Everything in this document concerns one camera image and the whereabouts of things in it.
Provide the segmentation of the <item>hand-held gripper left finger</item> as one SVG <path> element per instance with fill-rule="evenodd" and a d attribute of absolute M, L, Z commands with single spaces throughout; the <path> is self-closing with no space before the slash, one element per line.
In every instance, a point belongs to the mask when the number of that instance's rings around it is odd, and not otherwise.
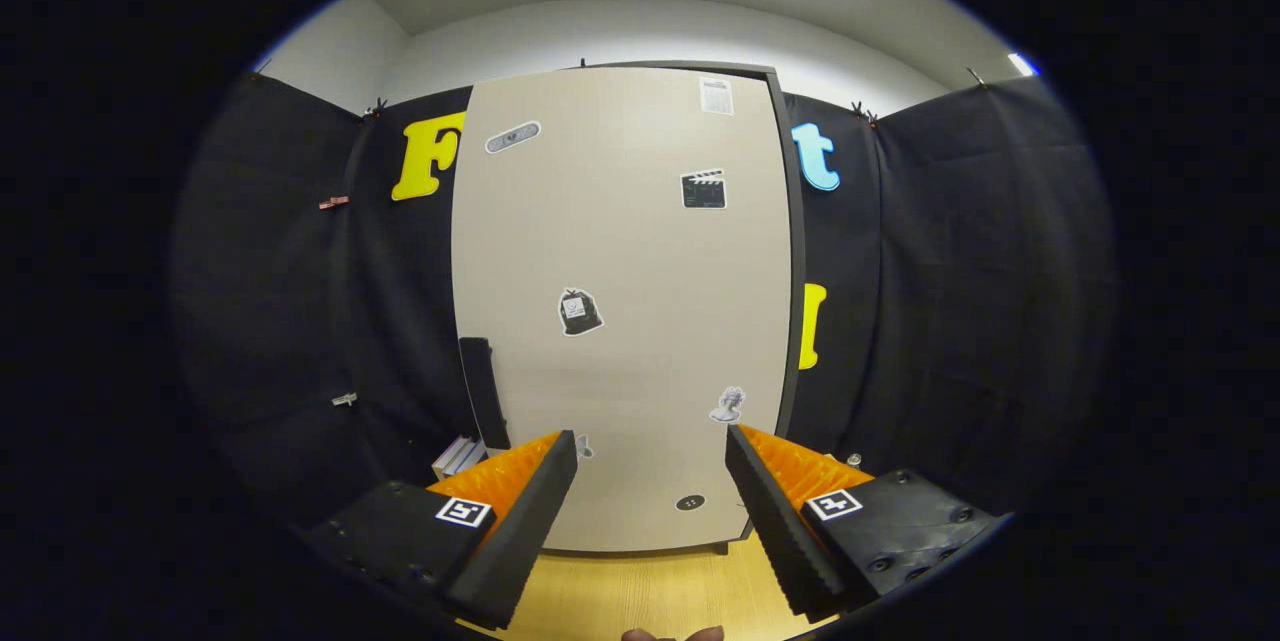
<path fill-rule="evenodd" d="M 503 629 L 577 468 L 573 432 L 548 432 L 429 486 L 378 485 L 301 537 L 415 615 Z"/>

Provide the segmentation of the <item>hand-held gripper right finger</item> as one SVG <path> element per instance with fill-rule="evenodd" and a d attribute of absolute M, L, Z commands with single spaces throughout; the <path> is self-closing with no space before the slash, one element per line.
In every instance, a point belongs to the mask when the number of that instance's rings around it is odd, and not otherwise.
<path fill-rule="evenodd" d="M 878 476 L 746 423 L 724 464 L 792 613 L 861 619 L 928 589 L 1010 523 L 914 470 Z"/>

